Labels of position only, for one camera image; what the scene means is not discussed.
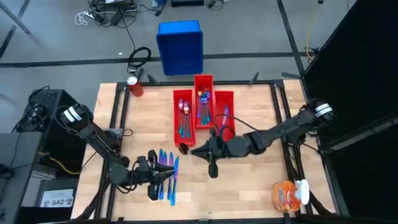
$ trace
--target table leg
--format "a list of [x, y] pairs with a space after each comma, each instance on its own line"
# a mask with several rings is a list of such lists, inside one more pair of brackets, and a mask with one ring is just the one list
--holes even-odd
[[7, 8], [2, 1], [0, 1], [0, 9], [2, 9], [22, 30], [24, 30], [26, 34], [30, 33], [29, 29]]

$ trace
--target black metal frame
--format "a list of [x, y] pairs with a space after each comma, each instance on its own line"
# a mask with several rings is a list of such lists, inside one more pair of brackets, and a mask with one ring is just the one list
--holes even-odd
[[[248, 85], [249, 82], [246, 80], [234, 80], [234, 81], [214, 81], [214, 85]], [[186, 86], [186, 85], [193, 85], [193, 82], [161, 82], [160, 85], [155, 85], [153, 83], [142, 83], [142, 86]], [[254, 82], [254, 85], [270, 85], [271, 88], [271, 97], [272, 97], [272, 102], [274, 105], [275, 109], [275, 114], [277, 118], [277, 122], [281, 123], [283, 122], [282, 120], [282, 114], [279, 108], [278, 104], [278, 97], [277, 97], [277, 87], [280, 91], [280, 95], [282, 98], [282, 104], [284, 107], [286, 119], [291, 118], [290, 114], [290, 108], [289, 108], [289, 103], [287, 100], [287, 95], [285, 92], [283, 80], [258, 80]], [[115, 128], [116, 124], [116, 116], [118, 113], [118, 106], [119, 106], [119, 100], [120, 100], [120, 94], [125, 89], [126, 83], [118, 83], [116, 85], [116, 94], [114, 98], [114, 105], [113, 105], [113, 110], [112, 110], [112, 115], [111, 115], [111, 122], [109, 127], [110, 128]], [[122, 108], [122, 114], [121, 114], [121, 120], [120, 120], [120, 128], [125, 127], [126, 123], [126, 116], [127, 116], [127, 109], [128, 109], [128, 102], [129, 102], [129, 91], [126, 88], [126, 91], [124, 92], [124, 101], [123, 101], [123, 108]], [[290, 152], [289, 152], [289, 145], [286, 141], [286, 139], [282, 138], [282, 150], [284, 154], [284, 161], [285, 161], [285, 166], [288, 171], [288, 178], [290, 181], [294, 181], [294, 178], [289, 174], [289, 169], [291, 169], [291, 159], [290, 159]], [[300, 158], [300, 149], [298, 147], [294, 148], [294, 156], [295, 156], [295, 162], [297, 166], [297, 172], [298, 176], [300, 178], [305, 178], [304, 170], [303, 170], [303, 165], [302, 161]], [[327, 159], [322, 157], [324, 165], [327, 164]], [[103, 170], [101, 171], [101, 180], [100, 180], [100, 185], [106, 178], [106, 170], [105, 166], [103, 166]], [[331, 187], [334, 188], [337, 185], [335, 179], [331, 179]], [[295, 216], [298, 218], [290, 218], [288, 213], [283, 214], [283, 218], [248, 218], [248, 219], [229, 219], [229, 220], [167, 220], [167, 221], [124, 221], [123, 218], [121, 219], [121, 222], [115, 222], [115, 223], [283, 223], [283, 224], [290, 224], [294, 222], [300, 222], [300, 220], [313, 220], [319, 217], [320, 220], [322, 220], [324, 223], [330, 222], [330, 223], [338, 223], [341, 221], [341, 223], [349, 223], [347, 222], [349, 219], [348, 218], [348, 212], [346, 211], [346, 208], [344, 211], [340, 211], [342, 208], [340, 207], [341, 205], [344, 205], [344, 200], [341, 197], [341, 193], [339, 195], [336, 194], [336, 189], [332, 189], [333, 193], [332, 194], [332, 199], [334, 202], [337, 202], [338, 204], [338, 210], [341, 215], [347, 215], [345, 217], [341, 217], [339, 219], [339, 216], [334, 216], [334, 217], [326, 217], [326, 216], [319, 216], [319, 215], [312, 215], [312, 207], [311, 206], [306, 206], [306, 213], [302, 214], [301, 211], [297, 211], [295, 213]], [[112, 185], [109, 191], [109, 197], [108, 197], [108, 206], [106, 210], [106, 219], [111, 219], [112, 217], [112, 212], [113, 212], [113, 207], [114, 207], [114, 197], [115, 197], [115, 186]], [[94, 218], [99, 218], [101, 215], [101, 209], [102, 209], [102, 200], [98, 204], [95, 210], [95, 216]]]

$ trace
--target power strip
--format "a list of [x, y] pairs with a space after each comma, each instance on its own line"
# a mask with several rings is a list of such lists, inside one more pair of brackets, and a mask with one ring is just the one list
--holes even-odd
[[83, 12], [83, 14], [88, 16], [88, 17], [90, 17], [90, 18], [92, 18], [92, 19], [94, 19], [94, 15], [91, 12], [89, 12], [89, 11], [85, 11], [85, 12]]

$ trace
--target red plastic bin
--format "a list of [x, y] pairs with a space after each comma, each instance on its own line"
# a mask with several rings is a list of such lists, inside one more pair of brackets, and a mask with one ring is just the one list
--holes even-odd
[[[195, 84], [195, 108], [197, 109], [195, 112], [195, 127], [197, 129], [210, 129], [214, 126], [214, 91], [213, 91], [213, 76], [212, 75], [195, 75], [193, 78], [193, 82]], [[209, 100], [209, 109], [210, 109], [210, 122], [207, 124], [201, 124], [201, 119], [198, 117], [200, 115], [200, 99], [198, 96], [198, 91], [208, 90], [210, 92], [210, 100]]]
[[[228, 107], [228, 115], [234, 116], [234, 92], [233, 91], [215, 91], [215, 99], [216, 99], [216, 114], [225, 114], [225, 108]], [[217, 116], [215, 118], [217, 133], [221, 131], [223, 127], [223, 119], [224, 116]], [[226, 122], [224, 126], [228, 128], [224, 128], [223, 131], [223, 139], [224, 141], [228, 141], [233, 138], [235, 133], [235, 120], [231, 117], [226, 117]]]
[[190, 130], [190, 137], [188, 138], [187, 135], [183, 138], [179, 133], [179, 126], [180, 126], [180, 115], [183, 113], [178, 108], [178, 103], [180, 100], [184, 102], [188, 102], [189, 111], [195, 111], [194, 106], [192, 105], [192, 90], [174, 90], [173, 91], [173, 99], [174, 99], [174, 143], [176, 146], [180, 143], [185, 143], [188, 146], [193, 146], [195, 144], [195, 128], [193, 125], [193, 113], [189, 113], [188, 120], [189, 120], [189, 130]]

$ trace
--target gray floor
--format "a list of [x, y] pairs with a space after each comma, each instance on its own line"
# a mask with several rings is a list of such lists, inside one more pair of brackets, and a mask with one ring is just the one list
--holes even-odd
[[[18, 14], [24, 0], [3, 0]], [[141, 0], [150, 6], [149, 0]], [[307, 28], [317, 0], [283, 0], [299, 51], [303, 52]], [[325, 0], [313, 23], [310, 46], [321, 47], [347, 13], [347, 0]], [[126, 58], [132, 45], [125, 29], [74, 23], [76, 13], [88, 9], [84, 0], [30, 0], [22, 21], [32, 35], [15, 31], [0, 63], [51, 62]], [[204, 54], [248, 52], [292, 52], [276, 0], [230, 0], [220, 11], [206, 7], [167, 6], [156, 17], [153, 12], [137, 15], [129, 28], [137, 46], [146, 46], [159, 56], [155, 36], [163, 21], [196, 19], [200, 21]], [[13, 23], [0, 12], [0, 44]], [[302, 57], [304, 67], [307, 58]], [[234, 58], [204, 61], [203, 73], [216, 80], [248, 80], [256, 71], [260, 79], [282, 78], [281, 72], [298, 73], [293, 57]], [[166, 80], [191, 80], [192, 76], [168, 77], [160, 62], [151, 62], [145, 70]], [[0, 68], [0, 133], [9, 132], [21, 117], [31, 91], [44, 85], [66, 89], [76, 100], [94, 107], [100, 83], [122, 82], [127, 77], [126, 64], [71, 65], [57, 67]]]

